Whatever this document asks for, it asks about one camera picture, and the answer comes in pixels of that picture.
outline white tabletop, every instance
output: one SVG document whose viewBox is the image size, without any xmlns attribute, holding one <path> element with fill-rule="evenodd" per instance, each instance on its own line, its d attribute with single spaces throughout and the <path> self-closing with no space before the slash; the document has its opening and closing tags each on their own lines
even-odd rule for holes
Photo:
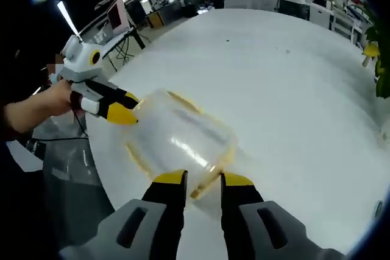
<svg viewBox="0 0 390 260">
<path fill-rule="evenodd" d="M 260 10 L 212 10 L 169 31 L 111 82 L 142 98 L 166 88 L 235 131 L 253 158 L 232 169 L 284 207 L 321 247 L 347 253 L 366 230 L 390 178 L 377 143 L 372 73 L 345 38 Z M 87 116 L 93 157 L 115 209 L 150 182 L 117 125 Z M 220 222 L 190 206 L 177 259 L 227 259 Z"/>
</svg>

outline leaf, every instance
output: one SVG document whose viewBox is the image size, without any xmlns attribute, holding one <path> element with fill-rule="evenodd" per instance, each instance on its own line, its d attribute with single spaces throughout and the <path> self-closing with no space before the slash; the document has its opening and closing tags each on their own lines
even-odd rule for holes
<svg viewBox="0 0 390 260">
<path fill-rule="evenodd" d="M 377 82 L 377 97 L 387 99 L 390 97 L 390 73 L 382 74 Z"/>
<path fill-rule="evenodd" d="M 374 41 L 378 41 L 378 33 L 377 33 L 377 30 L 375 30 L 375 27 L 372 26 L 372 27 L 369 27 L 366 31 L 366 35 L 367 35 L 367 41 L 368 42 L 374 42 Z"/>
<path fill-rule="evenodd" d="M 367 15 L 367 16 L 369 17 L 369 19 L 373 22 L 373 24 L 376 25 L 378 19 L 377 19 L 377 17 L 374 15 L 374 13 L 372 12 L 372 10 L 370 9 L 368 2 L 365 2 L 365 3 L 363 4 L 363 7 L 364 7 L 364 12 L 366 13 L 366 15 Z"/>
<path fill-rule="evenodd" d="M 381 67 L 381 64 L 382 64 L 382 62 L 380 61 L 380 59 L 378 59 L 377 64 L 375 65 L 375 76 L 376 77 L 379 77 L 386 72 L 386 68 Z"/>
<path fill-rule="evenodd" d="M 390 37 L 386 35 L 386 32 L 380 34 L 378 47 L 382 62 L 381 67 L 388 68 L 390 70 Z"/>
</svg>

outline human hand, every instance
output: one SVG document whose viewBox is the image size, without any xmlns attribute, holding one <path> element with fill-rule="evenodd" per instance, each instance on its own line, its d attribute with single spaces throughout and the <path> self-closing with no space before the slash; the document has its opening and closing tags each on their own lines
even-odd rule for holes
<svg viewBox="0 0 390 260">
<path fill-rule="evenodd" d="M 71 109 L 71 85 L 61 79 L 52 87 L 40 93 L 41 103 L 49 116 L 60 116 Z"/>
</svg>

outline black cable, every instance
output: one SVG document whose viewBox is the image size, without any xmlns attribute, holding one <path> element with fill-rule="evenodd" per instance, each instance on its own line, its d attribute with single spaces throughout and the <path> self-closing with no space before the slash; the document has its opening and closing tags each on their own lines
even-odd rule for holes
<svg viewBox="0 0 390 260">
<path fill-rule="evenodd" d="M 81 122 L 79 120 L 79 117 L 77 117 L 76 113 L 74 112 L 74 110 L 72 110 L 73 112 L 73 115 L 74 117 L 76 117 L 76 120 L 77 120 L 77 123 L 79 123 L 79 126 L 80 126 L 80 129 L 81 131 L 84 133 L 84 135 L 86 137 L 69 137 L 69 138 L 53 138 L 53 139 L 38 139 L 38 138 L 33 138 L 31 137 L 31 140 L 34 140 L 34 141 L 59 141 L 59 140 L 77 140 L 77 139 L 89 139 L 88 137 L 88 134 L 85 133 L 85 130 L 84 128 L 82 127 L 81 125 Z"/>
<path fill-rule="evenodd" d="M 141 35 L 140 33 L 138 33 L 138 34 L 139 34 L 139 36 L 141 36 L 141 37 L 143 37 L 143 38 L 147 39 L 147 41 L 149 42 L 149 44 L 151 44 L 151 41 L 149 40 L 149 38 L 148 38 L 148 37 L 145 37 L 144 35 Z"/>
<path fill-rule="evenodd" d="M 69 138 L 53 138 L 53 139 L 39 139 L 39 138 L 31 138 L 34 141 L 59 141 L 59 140 L 77 140 L 77 139 L 89 139 L 88 137 L 69 137 Z"/>
<path fill-rule="evenodd" d="M 114 66 L 114 63 L 112 63 L 112 61 L 111 61 L 110 57 L 108 57 L 108 59 L 110 60 L 110 64 L 111 64 L 111 66 L 112 66 L 112 67 L 114 67 L 114 70 L 115 70 L 115 72 L 118 72 L 117 68 Z"/>
<path fill-rule="evenodd" d="M 72 112 L 73 112 L 74 117 L 76 117 L 77 122 L 79 123 L 79 126 L 80 126 L 81 131 L 85 134 L 86 137 L 88 137 L 88 134 L 85 133 L 85 130 L 84 130 L 84 128 L 83 128 L 82 125 L 81 125 L 81 122 L 80 122 L 80 120 L 79 120 L 79 117 L 77 117 L 76 113 L 75 113 L 73 110 L 72 110 Z"/>
<path fill-rule="evenodd" d="M 122 46 L 116 47 L 115 50 L 117 51 L 116 59 L 123 60 L 122 67 L 129 61 L 129 57 L 134 57 L 134 55 L 127 53 L 127 51 L 129 50 L 129 38 L 126 38 L 122 42 Z"/>
</svg>

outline clear plastic bowl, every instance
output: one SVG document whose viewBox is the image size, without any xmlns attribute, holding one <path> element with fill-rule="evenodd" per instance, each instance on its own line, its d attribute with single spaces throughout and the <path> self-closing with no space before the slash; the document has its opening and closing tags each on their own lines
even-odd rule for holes
<svg viewBox="0 0 390 260">
<path fill-rule="evenodd" d="M 231 129 L 177 94 L 155 91 L 133 113 L 138 123 L 124 133 L 132 161 L 151 180 L 187 170 L 187 199 L 200 198 L 235 158 Z"/>
</svg>

